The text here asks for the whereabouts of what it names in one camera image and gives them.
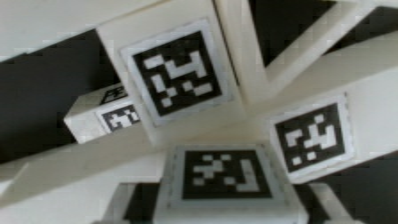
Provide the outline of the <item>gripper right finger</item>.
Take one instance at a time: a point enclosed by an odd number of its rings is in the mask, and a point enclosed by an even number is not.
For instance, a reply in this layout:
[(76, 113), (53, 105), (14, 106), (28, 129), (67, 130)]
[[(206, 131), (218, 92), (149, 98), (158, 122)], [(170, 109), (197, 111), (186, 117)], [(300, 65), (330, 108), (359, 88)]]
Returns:
[(309, 187), (313, 189), (323, 211), (329, 215), (329, 219), (323, 221), (323, 224), (362, 224), (362, 222), (352, 218), (329, 185), (325, 183), (311, 183)]

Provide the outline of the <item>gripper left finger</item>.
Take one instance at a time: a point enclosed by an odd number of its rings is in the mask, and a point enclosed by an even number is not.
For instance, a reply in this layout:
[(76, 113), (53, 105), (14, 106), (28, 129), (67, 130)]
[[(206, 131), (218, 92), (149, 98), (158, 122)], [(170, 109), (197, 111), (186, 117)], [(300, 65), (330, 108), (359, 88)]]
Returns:
[(130, 224), (130, 220), (126, 218), (126, 212), (135, 188), (137, 188), (135, 183), (121, 183), (117, 185), (108, 207), (105, 210), (105, 215), (103, 218), (94, 222), (94, 224)]

